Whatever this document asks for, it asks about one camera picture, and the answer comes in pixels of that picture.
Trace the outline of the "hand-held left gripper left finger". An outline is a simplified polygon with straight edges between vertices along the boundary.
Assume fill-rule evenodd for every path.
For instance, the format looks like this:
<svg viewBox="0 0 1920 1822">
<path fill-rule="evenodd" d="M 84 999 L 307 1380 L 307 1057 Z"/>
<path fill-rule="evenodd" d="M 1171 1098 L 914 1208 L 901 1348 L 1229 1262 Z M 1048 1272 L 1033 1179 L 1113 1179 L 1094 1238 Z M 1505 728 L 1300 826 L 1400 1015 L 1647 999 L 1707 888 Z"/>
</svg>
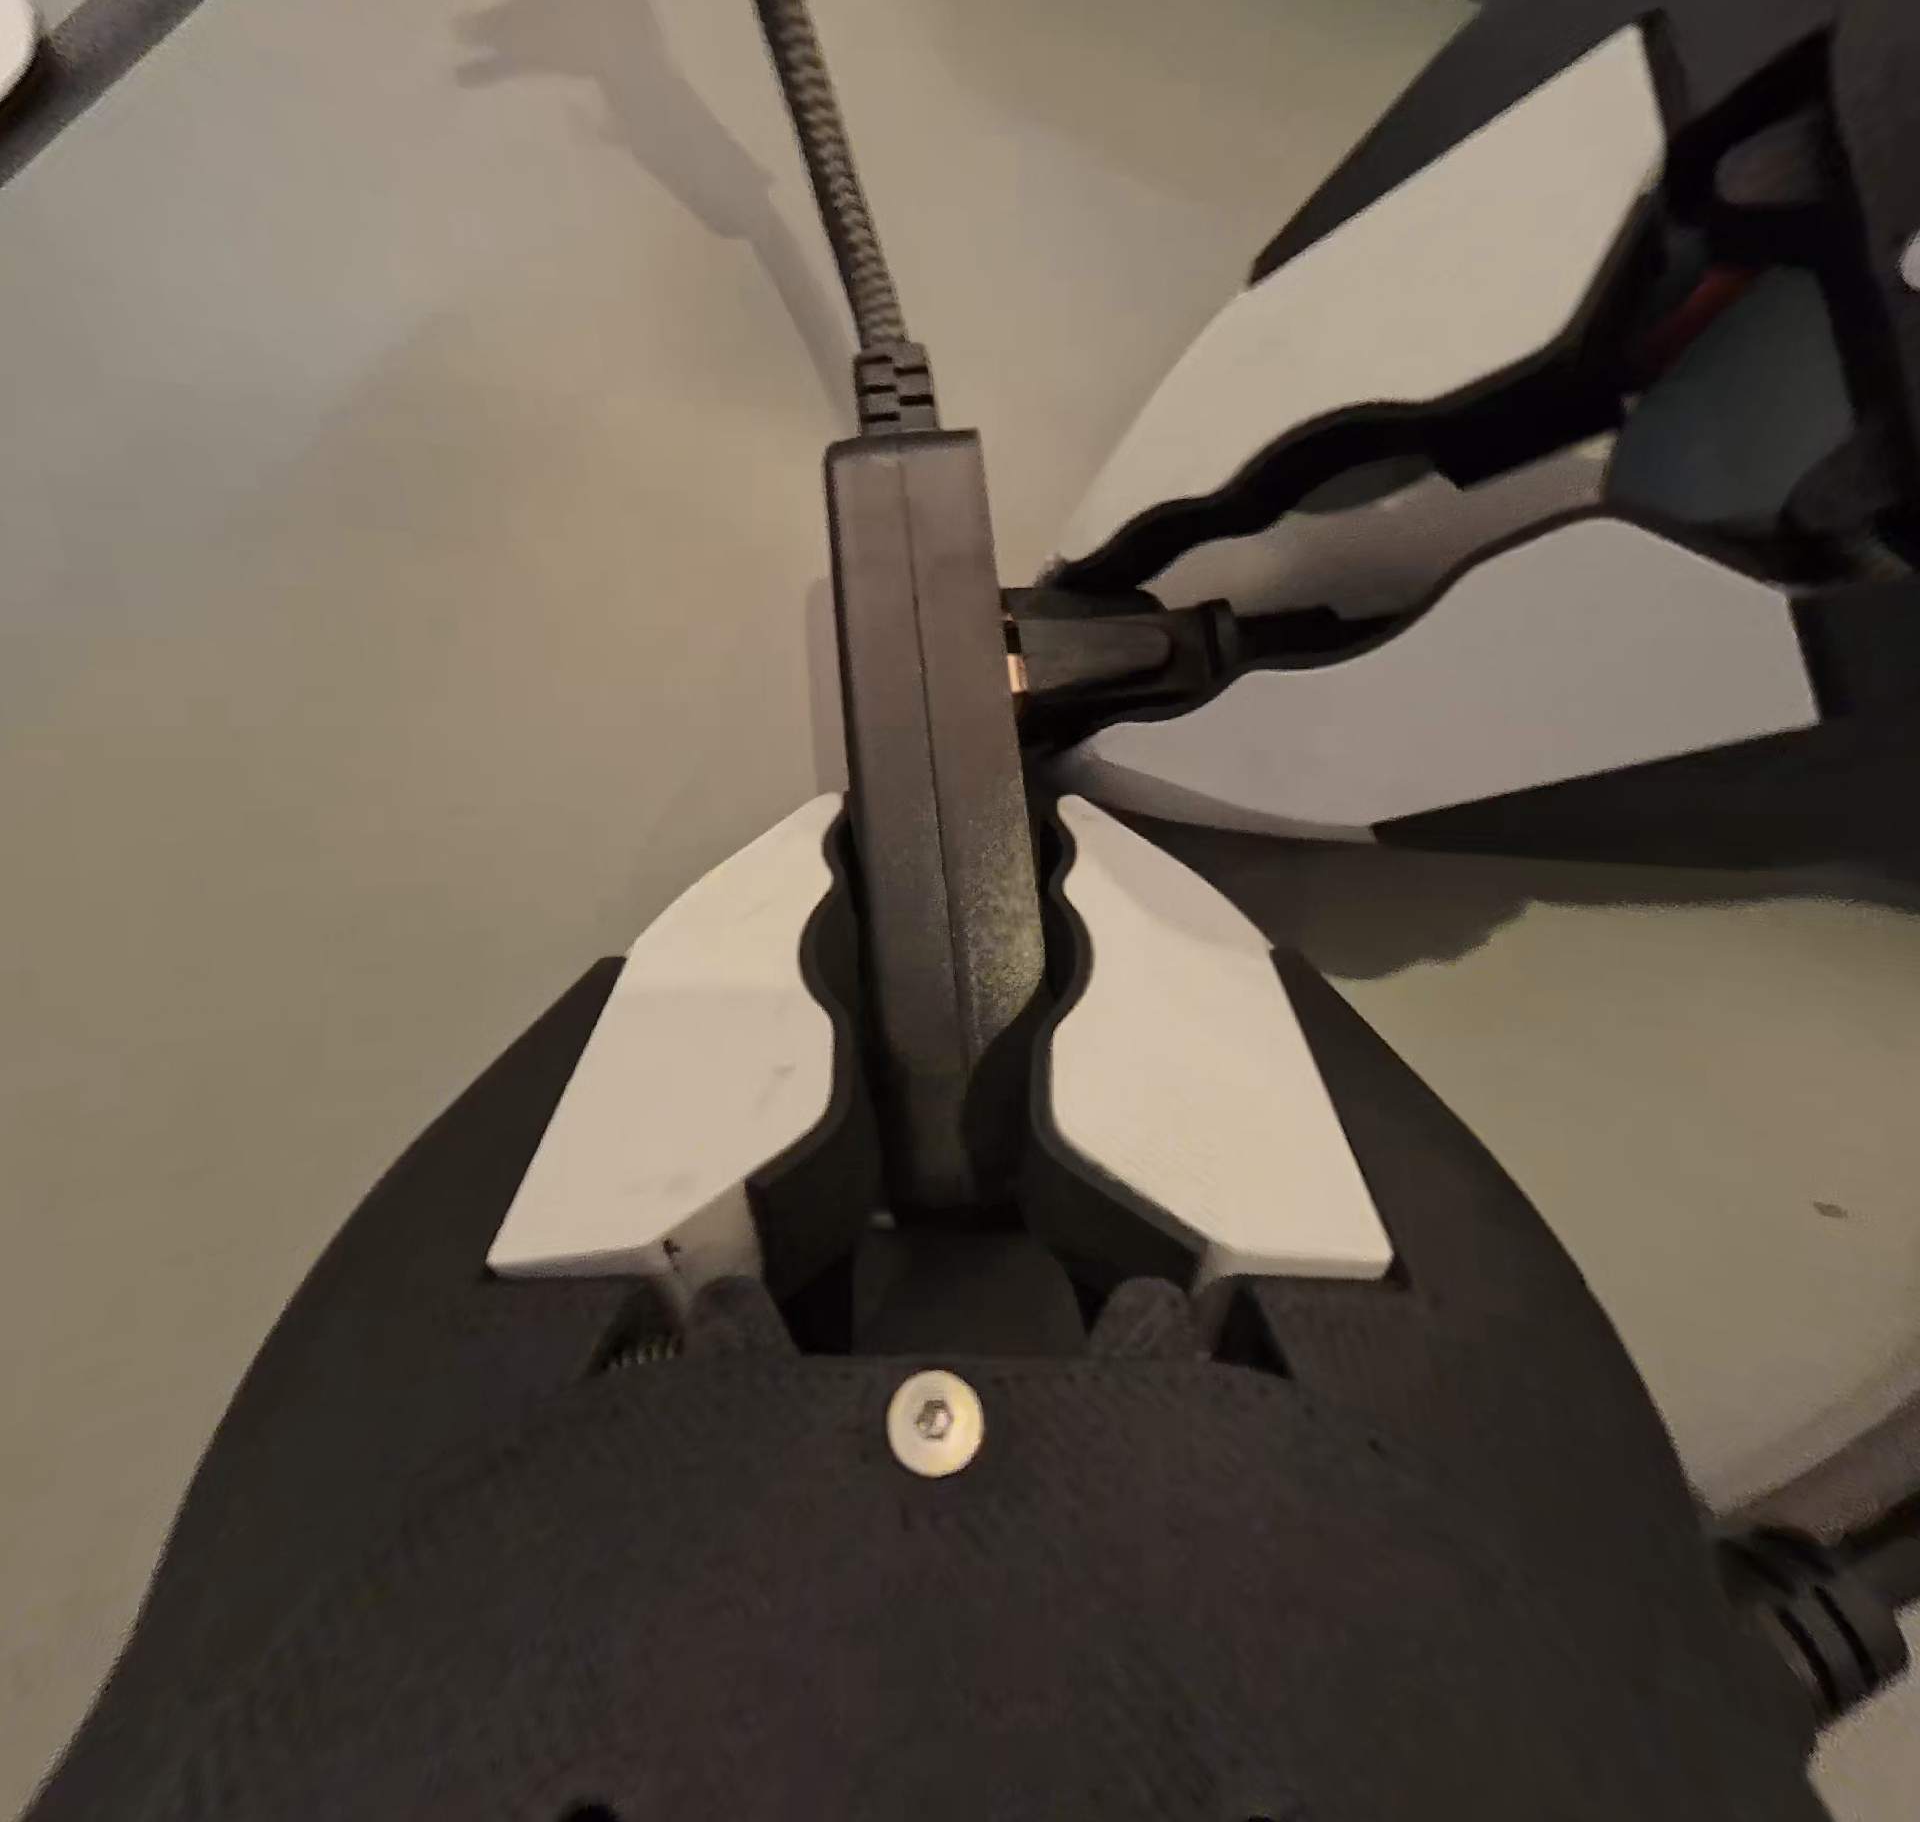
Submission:
<svg viewBox="0 0 1920 1822">
<path fill-rule="evenodd" d="M 637 934 L 494 1237 L 495 1278 L 696 1291 L 765 1273 L 750 1179 L 833 1093 L 801 949 L 842 801 L 803 801 Z"/>
</svg>

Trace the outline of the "black power plug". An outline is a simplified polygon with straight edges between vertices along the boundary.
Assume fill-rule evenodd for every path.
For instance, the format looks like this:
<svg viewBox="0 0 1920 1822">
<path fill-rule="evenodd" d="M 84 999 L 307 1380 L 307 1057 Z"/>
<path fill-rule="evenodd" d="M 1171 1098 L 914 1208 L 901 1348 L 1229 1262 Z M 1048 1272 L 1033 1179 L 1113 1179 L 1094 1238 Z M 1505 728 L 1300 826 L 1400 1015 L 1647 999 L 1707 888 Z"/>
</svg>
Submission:
<svg viewBox="0 0 1920 1822">
<path fill-rule="evenodd" d="M 1188 714 L 1246 659 L 1238 618 L 1221 601 L 1165 609 L 1146 591 L 1035 585 L 1004 589 L 1002 607 L 1027 748 L 1077 745 L 1113 725 Z"/>
</svg>

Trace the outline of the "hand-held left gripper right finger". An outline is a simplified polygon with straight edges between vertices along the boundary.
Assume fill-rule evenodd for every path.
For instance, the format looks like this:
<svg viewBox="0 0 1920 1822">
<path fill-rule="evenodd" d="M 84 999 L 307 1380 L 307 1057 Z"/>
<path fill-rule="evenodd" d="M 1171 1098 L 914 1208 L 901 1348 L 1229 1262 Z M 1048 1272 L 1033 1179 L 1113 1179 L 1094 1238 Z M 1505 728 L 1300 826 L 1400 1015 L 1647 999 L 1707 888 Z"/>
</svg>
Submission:
<svg viewBox="0 0 1920 1822">
<path fill-rule="evenodd" d="M 1385 1282 L 1395 1246 L 1261 928 L 1094 801 L 1059 824 L 1086 963 L 1047 1063 L 1065 1151 L 1197 1288 Z"/>
</svg>

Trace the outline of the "black power strip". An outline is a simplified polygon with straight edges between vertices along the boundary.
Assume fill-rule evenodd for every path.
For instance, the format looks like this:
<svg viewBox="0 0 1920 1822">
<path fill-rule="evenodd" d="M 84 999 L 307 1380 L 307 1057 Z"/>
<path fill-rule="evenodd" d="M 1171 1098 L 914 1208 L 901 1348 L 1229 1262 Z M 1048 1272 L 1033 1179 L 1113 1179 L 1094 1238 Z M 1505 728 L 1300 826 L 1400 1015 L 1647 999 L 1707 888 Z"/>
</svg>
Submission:
<svg viewBox="0 0 1920 1822">
<path fill-rule="evenodd" d="M 1047 942 L 979 436 L 826 461 L 865 1062 L 903 1223 L 988 1223 Z"/>
</svg>

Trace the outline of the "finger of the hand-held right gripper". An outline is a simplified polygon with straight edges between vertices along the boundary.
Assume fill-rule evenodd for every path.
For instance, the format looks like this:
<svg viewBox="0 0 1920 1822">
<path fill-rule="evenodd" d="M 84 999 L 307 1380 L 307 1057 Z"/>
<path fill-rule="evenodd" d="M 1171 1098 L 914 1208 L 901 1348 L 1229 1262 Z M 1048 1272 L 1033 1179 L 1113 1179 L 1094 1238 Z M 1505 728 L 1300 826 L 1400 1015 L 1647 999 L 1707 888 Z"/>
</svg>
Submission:
<svg viewBox="0 0 1920 1822">
<path fill-rule="evenodd" d="M 1390 821 L 1819 722 L 1793 602 L 1620 517 L 1506 537 L 1338 656 L 1272 659 L 1203 703 L 1051 760 L 1107 810 L 1371 842 Z"/>
<path fill-rule="evenodd" d="M 1532 391 L 1620 271 L 1666 155 L 1624 26 L 1229 300 L 1098 469 L 1047 580 L 1137 589 L 1370 447 Z"/>
</svg>

